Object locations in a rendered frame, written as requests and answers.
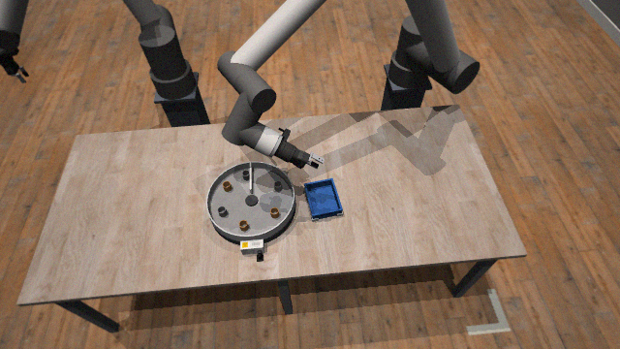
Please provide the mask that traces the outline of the blue shallow tray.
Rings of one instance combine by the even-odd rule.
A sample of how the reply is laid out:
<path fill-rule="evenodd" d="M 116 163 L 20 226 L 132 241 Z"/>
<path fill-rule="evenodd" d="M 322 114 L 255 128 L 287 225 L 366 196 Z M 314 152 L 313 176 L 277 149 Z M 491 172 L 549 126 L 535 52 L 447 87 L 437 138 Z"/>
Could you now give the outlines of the blue shallow tray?
<path fill-rule="evenodd" d="M 335 216 L 342 212 L 333 178 L 304 183 L 313 219 Z"/>

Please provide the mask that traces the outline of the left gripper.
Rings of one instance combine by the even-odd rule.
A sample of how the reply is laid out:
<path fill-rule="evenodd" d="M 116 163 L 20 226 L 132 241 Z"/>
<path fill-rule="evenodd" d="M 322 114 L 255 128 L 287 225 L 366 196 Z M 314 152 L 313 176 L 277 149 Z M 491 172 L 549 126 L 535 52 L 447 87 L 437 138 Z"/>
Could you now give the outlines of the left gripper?
<path fill-rule="evenodd" d="M 254 150 L 267 157 L 272 157 L 274 155 L 286 161 L 287 163 L 293 163 L 296 167 L 300 169 L 304 168 L 306 164 L 315 169 L 318 169 L 319 164 L 311 161 L 311 158 L 322 164 L 324 163 L 325 159 L 320 157 L 319 155 L 313 152 L 308 154 L 305 151 L 297 149 L 296 146 L 292 145 L 291 143 L 288 143 L 287 139 L 291 133 L 291 130 L 287 128 L 285 130 L 279 128 L 278 130 L 283 132 L 282 136 L 280 135 L 280 133 L 265 126 L 263 134 L 261 135 Z"/>

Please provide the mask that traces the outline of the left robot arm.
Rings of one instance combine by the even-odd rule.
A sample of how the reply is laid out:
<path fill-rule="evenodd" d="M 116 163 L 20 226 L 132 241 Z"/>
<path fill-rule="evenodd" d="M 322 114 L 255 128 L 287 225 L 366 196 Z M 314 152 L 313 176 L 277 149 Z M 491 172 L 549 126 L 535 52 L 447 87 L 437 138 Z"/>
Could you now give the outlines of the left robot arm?
<path fill-rule="evenodd" d="M 238 51 L 220 56 L 217 68 L 239 94 L 222 130 L 225 140 L 255 148 L 265 128 L 258 121 L 276 101 L 275 91 L 257 71 L 325 1 L 287 0 Z M 430 76 L 453 94 L 462 92 L 481 64 L 458 48 L 445 0 L 406 3 L 412 16 L 402 21 L 389 79 L 403 88 L 418 88 Z"/>

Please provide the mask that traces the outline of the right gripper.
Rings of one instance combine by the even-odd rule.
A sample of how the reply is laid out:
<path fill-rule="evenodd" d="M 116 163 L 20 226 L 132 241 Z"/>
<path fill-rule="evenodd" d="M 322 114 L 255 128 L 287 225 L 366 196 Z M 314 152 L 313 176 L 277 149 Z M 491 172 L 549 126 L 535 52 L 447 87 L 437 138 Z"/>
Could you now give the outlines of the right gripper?
<path fill-rule="evenodd" d="M 0 65 L 4 68 L 5 72 L 9 76 L 17 76 L 22 83 L 26 83 L 26 80 L 20 74 L 17 74 L 17 71 L 19 69 L 26 77 L 29 77 L 29 75 L 24 70 L 23 66 L 19 67 L 16 62 L 13 62 L 13 56 L 17 55 L 18 52 L 18 48 L 13 50 L 5 50 L 0 48 Z"/>

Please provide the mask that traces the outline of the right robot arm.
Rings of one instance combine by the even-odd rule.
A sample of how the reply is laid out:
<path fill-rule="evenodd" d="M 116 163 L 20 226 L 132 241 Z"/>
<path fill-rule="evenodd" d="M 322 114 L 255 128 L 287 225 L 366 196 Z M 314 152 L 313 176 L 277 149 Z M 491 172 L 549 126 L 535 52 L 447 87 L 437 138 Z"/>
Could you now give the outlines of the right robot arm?
<path fill-rule="evenodd" d="M 123 1 L 139 22 L 139 44 L 157 93 L 169 100 L 189 95 L 196 87 L 196 80 L 190 63 L 183 57 L 169 10 L 152 0 Z M 1 49 L 18 48 L 28 2 L 0 0 Z"/>

